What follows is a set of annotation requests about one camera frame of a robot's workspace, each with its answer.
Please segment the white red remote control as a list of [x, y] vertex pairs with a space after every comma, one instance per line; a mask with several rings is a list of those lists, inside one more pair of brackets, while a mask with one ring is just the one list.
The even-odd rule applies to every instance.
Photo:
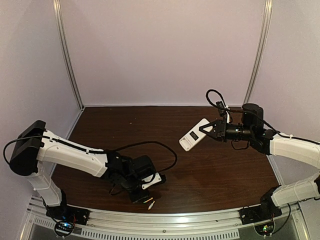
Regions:
[[202, 141], [206, 134], [200, 131], [200, 127], [209, 124], [210, 122], [203, 118], [193, 128], [191, 128], [182, 138], [179, 140], [180, 146], [186, 151], [190, 151], [200, 141]]

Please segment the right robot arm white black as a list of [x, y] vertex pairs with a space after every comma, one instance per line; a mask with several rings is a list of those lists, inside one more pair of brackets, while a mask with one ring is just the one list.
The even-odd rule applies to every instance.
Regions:
[[[232, 124], [226, 119], [229, 112], [222, 102], [217, 103], [221, 119], [199, 127], [199, 131], [219, 142], [246, 141], [247, 145], [270, 156], [286, 157], [315, 168], [320, 167], [319, 142], [287, 135], [273, 127], [264, 128], [264, 110], [257, 104], [246, 103], [241, 107], [241, 123]], [[279, 207], [320, 197], [320, 175], [316, 173], [297, 182], [271, 188], [260, 199], [256, 210], [259, 220], [275, 216]]]

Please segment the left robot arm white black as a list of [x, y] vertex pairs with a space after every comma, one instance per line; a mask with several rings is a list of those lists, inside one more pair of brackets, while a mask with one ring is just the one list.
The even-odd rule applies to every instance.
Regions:
[[88, 173], [121, 186], [132, 203], [149, 199], [148, 188], [162, 181], [152, 160], [147, 156], [132, 159], [116, 151], [104, 151], [80, 145], [55, 135], [42, 120], [35, 121], [17, 139], [11, 157], [5, 161], [17, 175], [28, 179], [44, 201], [47, 213], [61, 222], [72, 218], [65, 192], [46, 172], [43, 163], [51, 162]]

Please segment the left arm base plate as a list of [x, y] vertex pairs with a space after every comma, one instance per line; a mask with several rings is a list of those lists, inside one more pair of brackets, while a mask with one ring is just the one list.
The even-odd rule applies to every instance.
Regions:
[[67, 221], [78, 225], [86, 225], [89, 219], [90, 211], [85, 208], [74, 206], [47, 206], [46, 215], [55, 220]]

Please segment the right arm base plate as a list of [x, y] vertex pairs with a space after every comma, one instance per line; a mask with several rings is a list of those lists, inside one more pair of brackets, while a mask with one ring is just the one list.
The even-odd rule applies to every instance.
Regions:
[[242, 225], [271, 220], [274, 217], [282, 215], [280, 208], [272, 207], [271, 209], [268, 209], [264, 208], [261, 204], [256, 206], [244, 206], [238, 211], [238, 213]]

